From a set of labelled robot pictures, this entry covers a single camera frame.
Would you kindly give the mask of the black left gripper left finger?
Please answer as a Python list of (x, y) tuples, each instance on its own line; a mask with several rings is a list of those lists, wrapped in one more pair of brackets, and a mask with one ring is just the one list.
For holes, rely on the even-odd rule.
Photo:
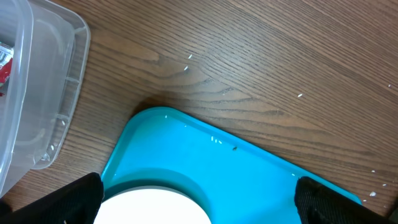
[(1, 223), (91, 224), (103, 198), (101, 177), (92, 172), (15, 212), (7, 203), (1, 202)]

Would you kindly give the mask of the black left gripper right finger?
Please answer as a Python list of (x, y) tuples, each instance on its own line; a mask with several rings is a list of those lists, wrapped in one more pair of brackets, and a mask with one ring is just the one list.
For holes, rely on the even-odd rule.
[(394, 224), (309, 177), (297, 181), (294, 203), (302, 224)]

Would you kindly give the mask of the large white plate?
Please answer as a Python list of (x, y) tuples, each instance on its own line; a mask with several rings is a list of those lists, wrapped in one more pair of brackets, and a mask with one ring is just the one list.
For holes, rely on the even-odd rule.
[(94, 224), (210, 224), (204, 209), (187, 195), (167, 187), (143, 186), (105, 200)]

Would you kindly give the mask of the red snack wrapper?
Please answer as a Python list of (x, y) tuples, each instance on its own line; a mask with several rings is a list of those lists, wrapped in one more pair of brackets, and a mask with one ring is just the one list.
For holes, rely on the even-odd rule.
[(1, 42), (1, 96), (5, 96), (11, 75), (14, 49)]

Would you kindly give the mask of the teal plastic tray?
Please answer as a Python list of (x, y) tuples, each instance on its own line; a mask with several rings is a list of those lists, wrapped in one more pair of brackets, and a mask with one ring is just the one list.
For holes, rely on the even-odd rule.
[(196, 201), (212, 223), (299, 223), (297, 181), (311, 173), (173, 108), (125, 126), (101, 179), (105, 196), (159, 185)]

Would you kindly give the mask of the clear plastic storage bin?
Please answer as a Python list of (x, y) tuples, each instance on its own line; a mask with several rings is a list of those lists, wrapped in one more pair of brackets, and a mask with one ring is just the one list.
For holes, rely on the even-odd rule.
[(1, 193), (57, 158), (90, 48), (88, 24), (51, 1), (1, 2)]

